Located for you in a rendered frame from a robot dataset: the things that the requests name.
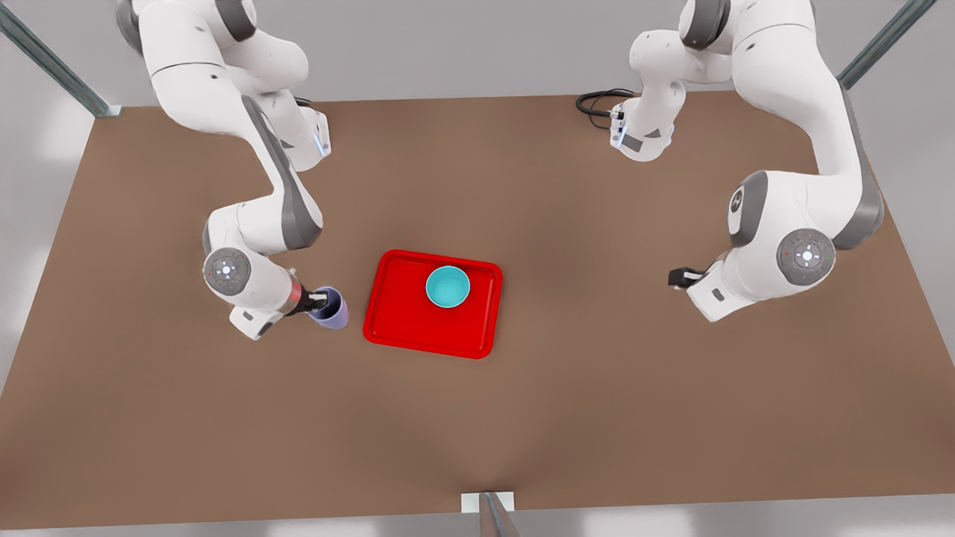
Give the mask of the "purple cup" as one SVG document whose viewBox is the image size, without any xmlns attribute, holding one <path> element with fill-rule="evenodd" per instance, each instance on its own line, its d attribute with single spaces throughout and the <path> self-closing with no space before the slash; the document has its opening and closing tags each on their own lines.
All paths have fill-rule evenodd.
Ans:
<svg viewBox="0 0 955 537">
<path fill-rule="evenodd" d="M 349 312 L 343 295 L 335 288 L 325 286 L 310 293 L 313 299 L 310 318 L 330 330 L 341 330 L 348 325 Z"/>
</svg>

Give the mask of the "red rectangular tray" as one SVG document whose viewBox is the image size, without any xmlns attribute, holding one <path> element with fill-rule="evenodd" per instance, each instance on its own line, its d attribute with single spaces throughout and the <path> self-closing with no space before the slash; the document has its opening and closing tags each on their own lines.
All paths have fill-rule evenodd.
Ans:
<svg viewBox="0 0 955 537">
<path fill-rule="evenodd" d="M 470 295 L 457 308 L 427 299 L 425 282 L 440 266 L 469 276 Z M 492 350 L 504 273 L 475 260 L 392 249 L 380 259 L 364 323 L 366 339 L 403 349 L 481 359 Z"/>
</svg>

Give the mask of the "teal bowl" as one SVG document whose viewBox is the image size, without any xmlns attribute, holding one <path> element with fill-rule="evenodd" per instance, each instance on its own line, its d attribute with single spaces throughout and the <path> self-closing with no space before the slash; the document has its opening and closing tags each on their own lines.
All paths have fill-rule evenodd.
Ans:
<svg viewBox="0 0 955 537">
<path fill-rule="evenodd" d="M 458 266 L 440 266 L 425 282 L 427 299 L 439 308 L 457 308 L 470 295 L 469 276 Z"/>
</svg>

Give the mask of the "silver frame post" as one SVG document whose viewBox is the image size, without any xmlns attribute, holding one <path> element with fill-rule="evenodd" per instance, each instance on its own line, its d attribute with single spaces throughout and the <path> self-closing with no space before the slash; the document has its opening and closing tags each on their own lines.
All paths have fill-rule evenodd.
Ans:
<svg viewBox="0 0 955 537">
<path fill-rule="evenodd" d="M 95 118 L 119 118 L 122 106 L 109 105 L 100 95 L 41 40 L 3 0 L 0 0 L 0 33 L 4 34 L 26 57 L 57 82 Z"/>
<path fill-rule="evenodd" d="M 522 537 L 511 513 L 514 492 L 471 492 L 460 494 L 461 513 L 477 513 L 480 537 Z"/>
<path fill-rule="evenodd" d="M 874 35 L 862 51 L 839 73 L 838 81 L 846 90 L 852 89 L 874 64 L 883 58 L 938 0 L 907 0 L 904 6 Z"/>
</svg>

